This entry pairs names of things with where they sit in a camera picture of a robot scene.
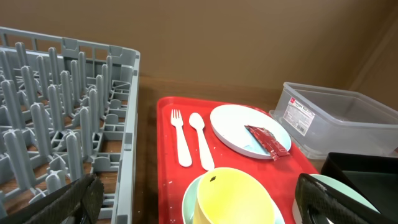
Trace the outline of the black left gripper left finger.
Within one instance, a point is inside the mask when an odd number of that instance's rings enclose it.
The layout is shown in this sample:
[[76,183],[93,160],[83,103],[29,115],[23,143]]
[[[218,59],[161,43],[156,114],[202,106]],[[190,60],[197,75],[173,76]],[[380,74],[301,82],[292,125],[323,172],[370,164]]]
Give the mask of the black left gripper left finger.
[[58,189],[18,212],[1,219],[1,224],[96,223],[104,200],[104,185],[94,174]]

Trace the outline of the red ketchup packet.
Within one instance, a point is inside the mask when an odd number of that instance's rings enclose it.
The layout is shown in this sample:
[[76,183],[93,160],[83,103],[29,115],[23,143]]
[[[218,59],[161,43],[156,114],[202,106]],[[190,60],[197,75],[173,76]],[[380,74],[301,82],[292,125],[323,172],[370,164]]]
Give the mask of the red ketchup packet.
[[268,151],[273,160],[276,161],[281,157],[290,156],[288,150],[286,150],[267,129],[250,125],[245,125],[245,128],[254,136],[256,141]]

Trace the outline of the yellow plastic cup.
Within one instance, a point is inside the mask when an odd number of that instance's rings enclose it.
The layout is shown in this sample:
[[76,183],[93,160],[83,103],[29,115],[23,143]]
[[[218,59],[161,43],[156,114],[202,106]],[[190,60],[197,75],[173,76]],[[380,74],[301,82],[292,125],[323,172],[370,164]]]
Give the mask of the yellow plastic cup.
[[268,191],[241,170],[219,167],[206,172],[196,193],[193,223],[274,223]]

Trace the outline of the white plastic fork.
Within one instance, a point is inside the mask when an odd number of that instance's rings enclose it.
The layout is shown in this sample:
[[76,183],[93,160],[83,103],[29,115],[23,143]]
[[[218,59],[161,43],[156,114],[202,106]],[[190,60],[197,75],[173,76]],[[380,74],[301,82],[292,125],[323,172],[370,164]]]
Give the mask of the white plastic fork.
[[183,119],[180,110],[173,109],[170,122],[176,129],[178,162],[183,167],[192,165],[192,158],[183,131]]

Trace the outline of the white plastic spoon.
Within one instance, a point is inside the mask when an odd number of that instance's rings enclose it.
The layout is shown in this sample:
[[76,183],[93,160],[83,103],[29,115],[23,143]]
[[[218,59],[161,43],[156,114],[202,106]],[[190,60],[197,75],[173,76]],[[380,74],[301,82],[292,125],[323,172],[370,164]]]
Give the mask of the white plastic spoon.
[[189,117],[189,123],[191,127],[193,127],[197,131],[198,147],[202,168],[207,171],[213,170],[215,168],[215,163],[211,156],[210,148],[203,132],[203,129],[205,127],[203,118],[198,113],[192,113]]

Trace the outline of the black waste tray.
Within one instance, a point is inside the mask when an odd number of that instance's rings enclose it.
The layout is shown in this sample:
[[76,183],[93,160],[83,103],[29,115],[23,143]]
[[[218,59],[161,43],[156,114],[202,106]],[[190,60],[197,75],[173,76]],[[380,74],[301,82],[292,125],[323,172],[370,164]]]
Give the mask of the black waste tray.
[[321,174],[348,185],[397,223],[397,158],[331,152]]

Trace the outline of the grey dishwasher rack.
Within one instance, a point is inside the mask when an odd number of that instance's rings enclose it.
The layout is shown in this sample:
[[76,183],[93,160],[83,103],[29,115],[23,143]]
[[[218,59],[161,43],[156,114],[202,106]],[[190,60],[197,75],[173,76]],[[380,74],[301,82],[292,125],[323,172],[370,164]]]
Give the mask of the grey dishwasher rack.
[[99,219],[131,223],[141,55],[1,28],[1,219],[82,178],[104,185]]

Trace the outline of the clear plastic bin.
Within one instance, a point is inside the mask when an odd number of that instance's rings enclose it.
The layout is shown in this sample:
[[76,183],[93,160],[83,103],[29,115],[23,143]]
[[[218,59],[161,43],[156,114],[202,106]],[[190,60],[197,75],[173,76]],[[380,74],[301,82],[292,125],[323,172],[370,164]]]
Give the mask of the clear plastic bin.
[[397,111],[355,91],[285,82],[270,114],[309,159],[397,156]]

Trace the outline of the light blue plate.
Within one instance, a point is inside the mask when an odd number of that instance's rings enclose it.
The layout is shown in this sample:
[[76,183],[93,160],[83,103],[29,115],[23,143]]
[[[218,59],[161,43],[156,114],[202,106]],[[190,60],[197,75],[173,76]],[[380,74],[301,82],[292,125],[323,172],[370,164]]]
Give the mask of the light blue plate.
[[213,132],[233,151],[255,159],[271,159],[269,152],[245,128],[246,125],[270,131],[287,151],[292,147],[288,132],[273,118],[242,105],[221,105],[210,113]]

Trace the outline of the red plastic tray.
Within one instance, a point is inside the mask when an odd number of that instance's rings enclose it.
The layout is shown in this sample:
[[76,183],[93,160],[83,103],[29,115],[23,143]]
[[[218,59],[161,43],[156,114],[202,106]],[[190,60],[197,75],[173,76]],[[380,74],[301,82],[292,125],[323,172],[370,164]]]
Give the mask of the red plastic tray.
[[[232,167],[256,178],[270,193],[286,223],[293,223],[292,204],[299,174],[317,173],[316,168],[293,145],[290,156],[277,161],[246,157],[225,146],[212,131],[210,113],[219,101],[169,96],[157,102],[157,174],[159,223],[182,223],[183,195],[190,183],[205,173],[200,163],[197,132],[189,125],[189,116],[197,112],[205,122],[205,137],[217,167]],[[177,137],[171,112],[180,110],[183,131],[193,164],[182,167],[177,156]]]

